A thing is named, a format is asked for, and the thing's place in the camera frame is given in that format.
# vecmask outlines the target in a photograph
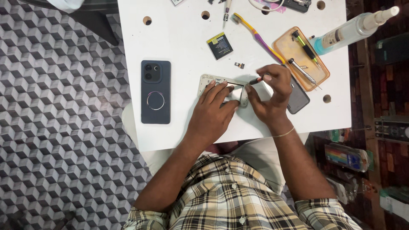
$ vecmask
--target white cloth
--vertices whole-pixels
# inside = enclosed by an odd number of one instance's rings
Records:
[[[135,118],[133,115],[132,103],[129,103],[122,112],[122,123],[132,141],[138,147],[136,135]],[[303,144],[307,141],[309,133],[299,133]],[[173,149],[163,149],[156,151],[141,152],[149,171],[155,175],[162,165],[168,160]],[[247,142],[230,153],[235,155],[257,170],[270,184],[274,192],[281,194],[285,179],[281,171],[280,160],[277,147],[273,138],[260,138]]]
[[[48,2],[58,9],[70,14],[78,10],[84,0],[48,0]]]

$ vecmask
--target table hole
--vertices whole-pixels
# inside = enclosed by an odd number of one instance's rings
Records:
[[[267,6],[263,6],[263,9],[270,9],[269,7],[267,7]],[[270,12],[269,11],[264,11],[264,10],[262,10],[261,11],[264,15],[268,15]]]
[[[146,17],[144,18],[144,24],[145,24],[145,25],[150,25],[151,23],[152,23],[151,17],[146,16]]]
[[[324,2],[324,1],[318,1],[318,2],[317,2],[317,8],[318,8],[319,10],[325,9],[325,2]]]
[[[202,18],[207,20],[210,18],[210,13],[208,11],[203,11],[202,12]]]
[[[327,95],[324,96],[323,100],[324,100],[325,103],[330,103],[331,102],[331,96],[327,94]]]

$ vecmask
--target yellow purple toothbrush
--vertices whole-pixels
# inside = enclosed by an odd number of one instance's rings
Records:
[[[277,61],[280,64],[285,64],[284,58],[282,58],[277,52],[275,52],[270,46],[268,46],[261,36],[258,34],[258,32],[249,24],[247,23],[240,15],[237,13],[234,13],[233,16],[231,17],[237,24],[243,23],[245,26],[247,26],[253,33],[254,38],[269,52],[273,57],[277,59]]]

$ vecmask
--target white plastic bag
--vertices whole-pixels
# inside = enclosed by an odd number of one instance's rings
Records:
[[[78,10],[84,0],[48,0],[49,3],[57,7],[58,9],[67,13],[72,13]]]

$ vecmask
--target man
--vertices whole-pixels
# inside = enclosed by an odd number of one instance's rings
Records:
[[[124,229],[360,229],[344,213],[287,118],[290,71],[268,65],[257,73],[273,88],[273,96],[263,102],[253,87],[246,90],[274,138],[267,140],[275,143],[299,217],[279,196],[280,182],[265,179],[274,174],[266,173],[268,160],[258,166],[264,172],[259,173],[234,155],[203,153],[227,130],[239,104],[229,101],[220,107],[233,88],[212,81],[194,108],[186,135],[138,196]]]

